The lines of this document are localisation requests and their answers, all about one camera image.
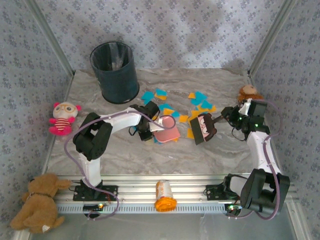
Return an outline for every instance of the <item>teddy bear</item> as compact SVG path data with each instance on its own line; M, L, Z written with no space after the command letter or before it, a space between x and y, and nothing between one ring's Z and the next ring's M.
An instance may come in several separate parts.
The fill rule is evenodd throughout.
M58 135L64 136L72 133L71 124L76 120L78 111L81 110L80 105L73 105L70 102L56 102L54 105L53 117L50 118L49 122L54 124L49 128L49 132Z
M30 233L45 233L60 226L65 217L58 217L53 200L58 190L68 189L69 180L59 180L53 173L35 177L28 183L28 192L22 196L24 205L10 226L15 230L29 228Z
M263 98L264 97L258 93L257 89L254 86L248 84L243 86L239 90L238 103L242 104L243 101L247 99L263 99Z

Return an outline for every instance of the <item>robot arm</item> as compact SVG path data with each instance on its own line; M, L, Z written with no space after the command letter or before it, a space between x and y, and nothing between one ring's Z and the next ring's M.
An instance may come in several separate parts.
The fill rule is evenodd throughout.
M280 212L290 186L288 176L281 174L274 154L271 149L270 139L265 139L270 134L269 128L264 125L264 114L267 108L266 103L249 99L242 108L226 107L221 115L229 124L244 133L245 140L250 148L253 160L253 171L248 179L237 175L229 174L225 178L224 187L240 197L241 207L255 212L272 214L276 207L276 184L270 165L277 176L280 189ZM268 164L264 153L266 153L270 164Z
M158 112L158 106L150 101L146 106L131 105L124 111L110 115L97 115L92 112L87 115L81 126L99 118L106 118L98 121L76 134L73 138L82 168L89 183L96 187L101 184L100 160L105 152L110 136L122 129L135 127L135 132L139 133L142 141L147 141L153 137L149 121L140 115L140 112L152 119Z

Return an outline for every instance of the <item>mounting plate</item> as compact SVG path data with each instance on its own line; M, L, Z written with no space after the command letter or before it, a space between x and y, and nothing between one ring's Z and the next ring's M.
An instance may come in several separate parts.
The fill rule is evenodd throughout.
M116 185L102 185L97 186L98 189L105 190L113 193L114 195L118 195L118 186ZM73 193L73 201L98 201L105 202L111 201L114 202L116 199L111 195L106 195L103 192L98 192L92 188L87 186L78 185L74 189Z
M226 187L224 183L217 185L206 185L203 193L206 195L206 199L208 201L237 200L239 198L236 193L232 191L227 192L225 188Z

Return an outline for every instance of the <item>doll eye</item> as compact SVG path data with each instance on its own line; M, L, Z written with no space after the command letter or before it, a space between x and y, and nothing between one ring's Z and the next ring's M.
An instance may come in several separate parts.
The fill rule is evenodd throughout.
M202 132L203 132L204 134L208 134L208 130L207 130L207 127L206 127L206 126L202 129Z
M201 118L200 124L201 124L201 125L205 125L205 120L204 120L203 118Z

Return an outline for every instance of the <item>pink plush doll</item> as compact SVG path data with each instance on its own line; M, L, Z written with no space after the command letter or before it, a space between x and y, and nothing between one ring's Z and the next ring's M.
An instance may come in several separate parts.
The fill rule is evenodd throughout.
M76 120L78 111L81 110L80 105L73 105L70 102L56 102L54 105L53 117L50 118L49 122L54 124L49 128L49 132L58 135L64 136L72 133L71 124Z

